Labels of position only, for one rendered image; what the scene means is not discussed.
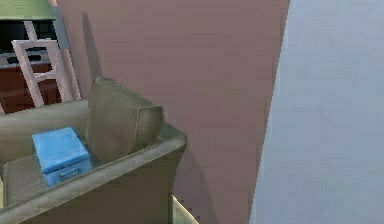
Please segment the olive green sofa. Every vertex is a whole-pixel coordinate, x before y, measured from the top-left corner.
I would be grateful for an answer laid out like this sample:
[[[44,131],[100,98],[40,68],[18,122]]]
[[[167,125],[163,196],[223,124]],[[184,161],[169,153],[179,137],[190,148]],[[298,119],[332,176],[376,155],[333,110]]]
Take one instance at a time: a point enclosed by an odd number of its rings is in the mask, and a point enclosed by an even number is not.
[[[172,188],[186,136],[165,123],[145,149],[48,188],[32,135],[71,126],[85,137],[88,102],[0,115],[0,224],[173,224]]]

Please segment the olive green cushion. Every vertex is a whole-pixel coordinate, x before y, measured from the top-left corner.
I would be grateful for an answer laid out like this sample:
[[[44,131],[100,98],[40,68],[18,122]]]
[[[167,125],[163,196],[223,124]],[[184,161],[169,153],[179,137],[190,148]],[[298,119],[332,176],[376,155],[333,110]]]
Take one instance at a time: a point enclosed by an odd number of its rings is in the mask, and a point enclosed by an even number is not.
[[[164,123],[161,106],[109,78],[94,81],[88,106],[88,147],[103,162],[146,148]]]

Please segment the pale pink wooden chair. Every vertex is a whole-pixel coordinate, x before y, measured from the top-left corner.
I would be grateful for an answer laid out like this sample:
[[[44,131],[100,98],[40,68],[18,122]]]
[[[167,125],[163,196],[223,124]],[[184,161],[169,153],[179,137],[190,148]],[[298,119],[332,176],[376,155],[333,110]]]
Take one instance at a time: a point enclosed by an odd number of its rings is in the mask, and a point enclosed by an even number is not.
[[[12,46],[22,70],[25,82],[30,92],[35,107],[44,105],[39,83],[44,80],[54,79],[56,81],[61,101],[67,102],[80,98],[79,89],[74,73],[68,74],[64,65],[62,51],[59,49],[58,42],[49,38],[38,39],[35,28],[31,21],[24,21],[28,39],[12,40]],[[29,60],[28,49],[45,48],[41,57],[48,61],[51,69],[47,72],[34,72],[32,63]]]

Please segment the blue box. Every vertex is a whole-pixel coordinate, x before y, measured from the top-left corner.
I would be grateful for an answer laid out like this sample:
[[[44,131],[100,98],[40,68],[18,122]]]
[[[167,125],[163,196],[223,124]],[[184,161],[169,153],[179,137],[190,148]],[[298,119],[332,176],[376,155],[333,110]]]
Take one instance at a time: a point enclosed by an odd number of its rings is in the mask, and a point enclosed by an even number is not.
[[[32,135],[48,187],[92,169],[90,154],[72,127]]]

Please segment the dark kitchen counter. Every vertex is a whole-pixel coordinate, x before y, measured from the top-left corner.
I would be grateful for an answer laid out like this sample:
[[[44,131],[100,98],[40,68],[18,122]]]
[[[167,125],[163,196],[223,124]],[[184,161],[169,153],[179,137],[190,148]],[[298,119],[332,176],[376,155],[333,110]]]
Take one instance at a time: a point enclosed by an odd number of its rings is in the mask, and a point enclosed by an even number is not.
[[[32,82],[46,79],[49,75],[53,77],[64,74],[64,67],[60,55],[58,42],[52,39],[38,39],[35,29],[35,21],[17,21],[17,20],[0,20],[0,27],[3,24],[22,25],[23,32],[27,33],[27,39],[11,39],[12,52],[0,52],[0,69],[20,67],[21,72],[25,75],[26,80],[31,79]],[[39,55],[43,57],[43,62],[49,62],[51,69],[46,73],[38,73],[33,69],[33,62],[30,55]]]

